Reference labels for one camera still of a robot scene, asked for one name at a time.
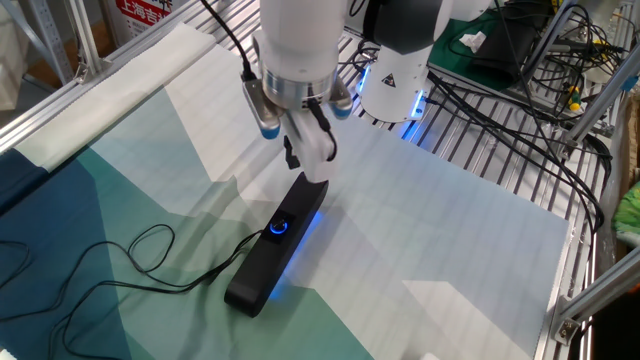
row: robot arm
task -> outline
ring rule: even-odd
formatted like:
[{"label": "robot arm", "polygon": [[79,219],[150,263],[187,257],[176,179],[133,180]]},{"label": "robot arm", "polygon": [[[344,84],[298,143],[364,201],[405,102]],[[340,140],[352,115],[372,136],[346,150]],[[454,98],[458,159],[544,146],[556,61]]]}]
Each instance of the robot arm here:
[{"label": "robot arm", "polygon": [[[253,34],[262,79],[245,82],[245,96],[265,138],[276,138],[284,127],[289,167],[302,166],[311,182],[328,180],[336,166],[338,144],[322,105],[338,119],[353,107],[336,71],[351,1],[261,0],[262,30]],[[418,117],[427,59],[454,0],[363,1],[364,11],[350,16],[347,26],[382,47],[365,75],[369,80],[358,87],[361,103],[383,121]],[[469,9],[469,2],[490,0],[456,1]]]},{"label": "robot arm", "polygon": [[262,0],[262,30],[253,35],[262,79],[244,84],[262,135],[284,127],[287,161],[311,182],[335,172],[337,142],[322,109],[345,119],[353,102],[336,76],[347,0]]}]

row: power cable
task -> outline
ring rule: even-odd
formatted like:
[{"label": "power cable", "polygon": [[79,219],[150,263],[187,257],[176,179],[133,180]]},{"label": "power cable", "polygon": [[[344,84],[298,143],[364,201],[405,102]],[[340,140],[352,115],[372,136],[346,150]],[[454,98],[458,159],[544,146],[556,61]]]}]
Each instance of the power cable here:
[{"label": "power cable", "polygon": [[[134,257],[134,251],[135,248],[144,240],[144,239],[148,239],[151,237],[151,232],[156,230],[156,229],[160,229],[160,230],[166,230],[169,231],[169,233],[171,234],[171,240],[169,241],[169,245],[167,246],[166,250],[163,253],[162,258],[158,261],[157,264],[151,266],[148,269],[145,269],[142,265],[140,265],[140,263],[135,259]],[[9,317],[4,317],[4,318],[0,318],[0,323],[3,322],[9,322],[9,321],[14,321],[20,318],[24,318],[27,316],[33,316],[33,315],[37,315],[37,314],[42,314],[42,313],[47,313],[50,311],[53,311],[57,308],[60,307],[60,305],[62,304],[66,292],[68,290],[69,287],[69,283],[71,282],[71,280],[73,279],[74,275],[78,272],[78,269],[80,268],[80,265],[83,262],[83,259],[87,256],[88,253],[91,252],[91,250],[97,248],[97,247],[101,247],[101,246],[112,246],[115,247],[117,250],[122,251],[127,258],[129,259],[129,261],[131,262],[131,264],[133,265],[133,267],[136,269],[136,271],[140,274],[142,274],[143,276],[157,282],[160,283],[166,287],[154,287],[154,286],[144,286],[144,285],[136,285],[136,284],[131,284],[131,283],[127,283],[127,282],[122,282],[122,281],[117,281],[117,280],[104,280],[101,281],[99,283],[97,283],[96,285],[92,286],[89,290],[87,290],[83,296],[80,298],[80,300],[76,303],[76,305],[73,307],[72,311],[70,313],[68,313],[66,316],[62,317],[51,329],[51,332],[49,333],[49,350],[48,350],[48,358],[52,359],[53,357],[53,337],[54,334],[56,333],[56,329],[61,325],[64,324],[63,326],[63,333],[62,333],[62,344],[64,346],[64,348],[66,349],[66,351],[69,354],[72,354],[74,356],[78,356],[81,358],[85,358],[85,359],[109,359],[109,360],[120,360],[114,357],[109,357],[109,356],[98,356],[98,355],[90,355],[90,354],[83,354],[80,353],[78,351],[75,351],[71,348],[70,345],[70,341],[67,341],[67,334],[68,334],[68,329],[70,326],[71,321],[74,318],[75,313],[78,311],[78,309],[82,306],[82,304],[84,304],[86,302],[86,300],[94,293],[95,290],[101,288],[101,287],[106,287],[106,286],[113,286],[113,287],[122,287],[122,288],[130,288],[130,289],[137,289],[137,290],[142,290],[142,291],[147,291],[147,292],[153,292],[153,293],[161,293],[161,294],[184,294],[184,293],[188,293],[191,290],[193,290],[195,287],[197,287],[198,285],[204,283],[205,281],[210,283],[212,281],[214,281],[218,275],[224,271],[227,267],[229,267],[229,265],[231,265],[235,259],[238,257],[238,255],[241,253],[242,249],[244,248],[244,246],[251,241],[251,239],[253,239],[256,235],[260,234],[262,231],[257,231],[247,237],[245,237],[242,241],[240,241],[240,243],[236,246],[235,250],[233,251],[233,253],[225,260],[223,261],[221,264],[219,264],[218,266],[214,267],[213,269],[205,272],[204,274],[202,274],[201,276],[199,276],[198,278],[196,278],[195,280],[186,283],[186,284],[172,284],[170,282],[164,281],[162,279],[157,278],[156,276],[153,276],[151,274],[151,272],[159,269],[162,264],[165,262],[165,260],[167,259],[173,245],[175,242],[175,238],[176,238],[176,234],[173,231],[173,228],[171,228],[171,226],[166,225],[166,224],[156,224],[154,226],[151,226],[150,228],[146,229],[145,231],[143,231],[140,235],[138,235],[133,241],[132,243],[129,245],[128,249],[125,249],[122,245],[113,242],[113,241],[101,241],[101,242],[97,242],[91,246],[89,246],[87,249],[85,249],[82,253],[82,255],[79,257],[79,259],[77,260],[76,264],[73,267],[73,270],[71,271],[71,273],[67,276],[67,278],[63,281],[59,291],[58,291],[58,296],[56,297],[56,300],[48,307],[44,308],[44,309],[40,309],[40,310],[36,310],[36,311],[32,311],[29,313],[24,313],[24,314],[18,314],[18,315],[13,315],[13,316],[9,316]],[[12,244],[21,244],[22,246],[26,247],[28,249],[28,246],[26,244],[22,244],[22,243],[18,243],[18,242],[11,242]]]}]

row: red sign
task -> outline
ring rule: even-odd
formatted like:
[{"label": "red sign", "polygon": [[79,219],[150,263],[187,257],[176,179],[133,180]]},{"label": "red sign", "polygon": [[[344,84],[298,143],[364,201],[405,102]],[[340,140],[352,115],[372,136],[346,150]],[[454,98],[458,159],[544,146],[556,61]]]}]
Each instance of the red sign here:
[{"label": "red sign", "polygon": [[143,0],[116,0],[116,6],[125,16],[150,26],[169,14],[169,10],[163,14],[162,9]]}]

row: black rectangular device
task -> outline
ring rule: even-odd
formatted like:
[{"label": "black rectangular device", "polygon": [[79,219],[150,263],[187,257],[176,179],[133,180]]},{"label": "black rectangular device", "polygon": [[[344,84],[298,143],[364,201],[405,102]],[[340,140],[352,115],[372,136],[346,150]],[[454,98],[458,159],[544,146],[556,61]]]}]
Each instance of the black rectangular device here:
[{"label": "black rectangular device", "polygon": [[329,183],[300,173],[227,287],[224,301],[256,317],[296,251],[327,194]]}]

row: green cloth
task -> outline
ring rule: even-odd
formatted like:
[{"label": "green cloth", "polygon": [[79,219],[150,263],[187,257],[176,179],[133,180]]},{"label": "green cloth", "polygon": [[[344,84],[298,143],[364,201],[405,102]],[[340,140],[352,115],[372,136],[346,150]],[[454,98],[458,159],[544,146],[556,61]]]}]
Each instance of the green cloth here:
[{"label": "green cloth", "polygon": [[[484,13],[472,22],[450,20],[447,28],[433,45],[429,63],[497,91],[508,88],[512,85],[510,81],[497,78],[484,68],[471,65],[475,55],[471,49],[459,41],[463,35],[476,34],[478,31],[482,31],[489,37],[497,24],[497,20],[499,18],[491,13]],[[450,42],[452,43],[451,49],[454,50],[453,52],[449,48]]]},{"label": "green cloth", "polygon": [[627,192],[613,217],[618,240],[636,247],[640,245],[640,183]]}]

